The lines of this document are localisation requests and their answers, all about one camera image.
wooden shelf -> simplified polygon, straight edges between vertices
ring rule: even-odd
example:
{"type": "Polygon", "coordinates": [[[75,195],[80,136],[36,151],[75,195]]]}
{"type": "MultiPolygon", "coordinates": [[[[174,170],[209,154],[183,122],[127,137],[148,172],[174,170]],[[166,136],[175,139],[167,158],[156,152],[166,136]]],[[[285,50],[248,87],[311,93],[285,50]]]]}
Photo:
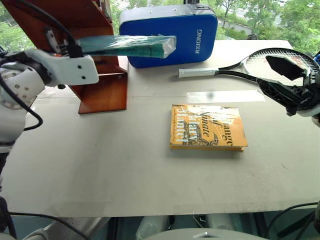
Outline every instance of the wooden shelf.
{"type": "MultiPolygon", "coordinates": [[[[11,0],[1,0],[9,13],[38,49],[50,51],[44,34],[45,27],[54,30],[59,43],[66,37],[47,17],[11,0]]],[[[113,35],[112,24],[91,0],[32,0],[61,22],[78,39],[89,36],[113,35]]],[[[70,86],[81,100],[79,114],[125,110],[127,107],[128,75],[119,67],[117,56],[95,56],[99,74],[96,84],[70,86]]]]}

racket strings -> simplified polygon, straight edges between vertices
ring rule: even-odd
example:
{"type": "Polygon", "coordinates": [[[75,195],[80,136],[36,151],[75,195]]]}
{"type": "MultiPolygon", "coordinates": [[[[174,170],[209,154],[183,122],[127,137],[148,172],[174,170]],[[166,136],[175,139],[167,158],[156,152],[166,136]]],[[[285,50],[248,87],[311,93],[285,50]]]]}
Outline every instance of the racket strings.
{"type": "Polygon", "coordinates": [[[314,72],[319,73],[319,67],[317,67],[317,65],[312,61],[312,59],[309,59],[293,51],[287,51],[282,49],[272,49],[272,50],[269,49],[269,50],[262,50],[262,51],[256,52],[246,60],[244,64],[244,68],[246,69],[248,74],[257,76],[260,78],[277,80],[287,86],[303,85],[302,77],[291,81],[285,76],[282,76],[277,72],[275,72],[274,70],[272,70],[272,68],[270,67],[266,59],[266,56],[268,55],[286,57],[303,69],[310,68],[314,72]]]}

book cover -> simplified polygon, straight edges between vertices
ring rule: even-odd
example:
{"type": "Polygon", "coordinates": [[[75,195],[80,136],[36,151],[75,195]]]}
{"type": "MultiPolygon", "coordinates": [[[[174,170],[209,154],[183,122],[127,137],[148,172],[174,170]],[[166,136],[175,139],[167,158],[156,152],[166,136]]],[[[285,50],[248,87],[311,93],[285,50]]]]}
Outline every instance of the book cover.
{"type": "Polygon", "coordinates": [[[239,150],[247,147],[237,107],[174,104],[171,148],[239,150]]]}

racket handle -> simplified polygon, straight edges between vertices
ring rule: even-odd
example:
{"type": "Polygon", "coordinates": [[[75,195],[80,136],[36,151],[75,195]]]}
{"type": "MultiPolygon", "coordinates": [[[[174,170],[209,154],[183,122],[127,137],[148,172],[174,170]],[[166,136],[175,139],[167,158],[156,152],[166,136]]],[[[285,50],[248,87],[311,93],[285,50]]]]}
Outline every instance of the racket handle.
{"type": "Polygon", "coordinates": [[[214,76],[217,71],[215,67],[179,69],[178,78],[214,76]]]}

floor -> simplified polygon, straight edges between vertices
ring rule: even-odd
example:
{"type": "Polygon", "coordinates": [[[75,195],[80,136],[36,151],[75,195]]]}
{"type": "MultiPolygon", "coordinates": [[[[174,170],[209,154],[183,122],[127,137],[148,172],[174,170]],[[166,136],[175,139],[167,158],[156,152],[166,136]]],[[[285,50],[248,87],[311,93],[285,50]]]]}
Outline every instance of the floor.
{"type": "MultiPolygon", "coordinates": [[[[288,225],[294,223],[295,221],[299,220],[300,218],[304,217],[306,214],[310,213],[311,209],[298,209],[292,210],[283,215],[281,218],[278,219],[272,230],[270,231],[270,239],[277,240],[291,240],[294,239],[297,232],[294,232],[287,237],[279,238],[277,237],[277,232],[283,230],[288,225]]],[[[266,224],[270,222],[273,216],[277,214],[276,211],[274,212],[265,212],[264,217],[266,224]]],[[[254,215],[252,213],[244,213],[244,214],[230,214],[232,222],[235,226],[235,229],[239,232],[244,232],[248,234],[257,235],[257,227],[254,215]]],[[[116,238],[107,238],[108,235],[108,224],[97,231],[92,237],[93,240],[135,240],[136,239],[136,231],[140,225],[140,222],[143,217],[120,217],[118,218],[118,229],[116,232],[116,238]]],[[[24,236],[28,235],[29,233],[47,226],[50,224],[50,220],[43,219],[39,217],[14,217],[13,218],[15,228],[17,231],[18,239],[22,239],[24,236]]],[[[183,228],[197,228],[197,224],[192,218],[191,215],[178,215],[175,216],[174,224],[172,225],[171,229],[183,229],[183,228]]],[[[319,234],[311,224],[306,232],[303,234],[301,239],[320,239],[319,234]]]]}

